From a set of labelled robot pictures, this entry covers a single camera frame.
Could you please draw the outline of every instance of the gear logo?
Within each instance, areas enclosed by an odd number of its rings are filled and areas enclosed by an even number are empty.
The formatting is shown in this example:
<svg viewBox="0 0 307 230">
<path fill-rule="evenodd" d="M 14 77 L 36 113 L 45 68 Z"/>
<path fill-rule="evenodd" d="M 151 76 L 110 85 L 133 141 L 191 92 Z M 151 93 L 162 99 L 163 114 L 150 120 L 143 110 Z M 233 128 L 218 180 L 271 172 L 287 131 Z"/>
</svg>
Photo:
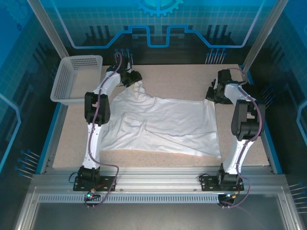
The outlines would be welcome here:
<svg viewBox="0 0 307 230">
<path fill-rule="evenodd" d="M 178 9 L 183 0 L 137 0 L 136 3 L 139 10 L 143 10 L 144 13 L 160 17 L 161 14 L 166 16 L 168 13 L 173 13 L 173 9 Z"/>
<path fill-rule="evenodd" d="M 17 23 L 21 23 L 28 15 L 26 0 L 0 0 L 0 7 L 6 8 Z"/>
</svg>

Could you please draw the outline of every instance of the white plastic basket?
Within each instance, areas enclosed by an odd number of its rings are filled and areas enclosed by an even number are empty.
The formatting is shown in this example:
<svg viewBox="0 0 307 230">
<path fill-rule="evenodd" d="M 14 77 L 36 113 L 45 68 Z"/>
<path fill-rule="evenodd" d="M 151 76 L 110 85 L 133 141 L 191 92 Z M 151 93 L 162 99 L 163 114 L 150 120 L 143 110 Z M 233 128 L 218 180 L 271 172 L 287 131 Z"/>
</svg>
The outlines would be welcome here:
<svg viewBox="0 0 307 230">
<path fill-rule="evenodd" d="M 65 105 L 82 104 L 86 92 L 100 83 L 102 57 L 97 55 L 65 57 L 59 64 L 50 99 Z"/>
</svg>

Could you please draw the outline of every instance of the speckled tabletop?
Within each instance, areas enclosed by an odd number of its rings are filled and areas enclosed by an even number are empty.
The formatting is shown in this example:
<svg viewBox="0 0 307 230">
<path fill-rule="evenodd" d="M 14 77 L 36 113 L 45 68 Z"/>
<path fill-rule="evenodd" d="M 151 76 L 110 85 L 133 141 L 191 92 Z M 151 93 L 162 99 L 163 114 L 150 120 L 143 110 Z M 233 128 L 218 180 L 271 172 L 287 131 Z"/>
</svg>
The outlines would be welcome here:
<svg viewBox="0 0 307 230">
<path fill-rule="evenodd" d="M 202 101 L 221 69 L 238 65 L 152 65 L 134 66 L 143 77 L 146 92 L 151 96 Z M 239 71 L 231 70 L 232 78 L 241 81 Z M 110 100 L 124 87 L 117 87 Z M 100 152 L 100 161 L 120 167 L 174 167 L 174 166 L 219 166 L 227 157 L 233 141 L 230 125 L 233 105 L 215 105 L 221 158 L 198 157 L 182 153 L 147 152 L 137 150 L 108 150 Z M 82 165 L 87 140 L 87 123 L 84 105 L 70 105 L 66 114 L 54 168 L 76 168 Z M 251 146 L 244 165 L 268 165 L 260 138 Z"/>
</svg>

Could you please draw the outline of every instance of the blue glass wall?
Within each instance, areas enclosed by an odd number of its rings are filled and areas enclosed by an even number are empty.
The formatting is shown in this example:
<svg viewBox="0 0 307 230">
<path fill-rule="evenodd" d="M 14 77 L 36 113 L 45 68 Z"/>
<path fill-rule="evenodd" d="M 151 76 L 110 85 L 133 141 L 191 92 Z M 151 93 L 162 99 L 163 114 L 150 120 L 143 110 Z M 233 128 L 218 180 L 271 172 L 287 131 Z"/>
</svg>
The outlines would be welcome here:
<svg viewBox="0 0 307 230">
<path fill-rule="evenodd" d="M 25 176 L 35 169 L 17 160 L 25 161 L 21 150 L 40 155 L 43 148 L 56 106 L 49 97 L 60 59 L 27 1 L 1 1 L 0 22 L 0 229 L 8 230 L 30 183 Z"/>
<path fill-rule="evenodd" d="M 129 49 L 134 64 L 241 64 L 274 3 L 43 1 L 69 53 L 102 55 L 106 65 L 116 49 Z"/>
<path fill-rule="evenodd" d="M 289 184 L 307 183 L 307 2 L 291 0 L 250 71 Z"/>
</svg>

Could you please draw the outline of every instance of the wrinkled white cloth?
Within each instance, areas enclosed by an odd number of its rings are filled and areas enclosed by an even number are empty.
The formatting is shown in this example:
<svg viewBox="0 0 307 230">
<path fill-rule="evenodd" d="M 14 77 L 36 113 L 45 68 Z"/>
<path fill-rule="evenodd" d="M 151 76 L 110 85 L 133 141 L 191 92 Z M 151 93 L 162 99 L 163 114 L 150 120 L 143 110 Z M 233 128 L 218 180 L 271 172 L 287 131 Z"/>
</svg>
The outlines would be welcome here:
<svg viewBox="0 0 307 230">
<path fill-rule="evenodd" d="M 102 150 L 221 157 L 213 102 L 151 97 L 139 81 L 118 94 L 110 109 Z"/>
</svg>

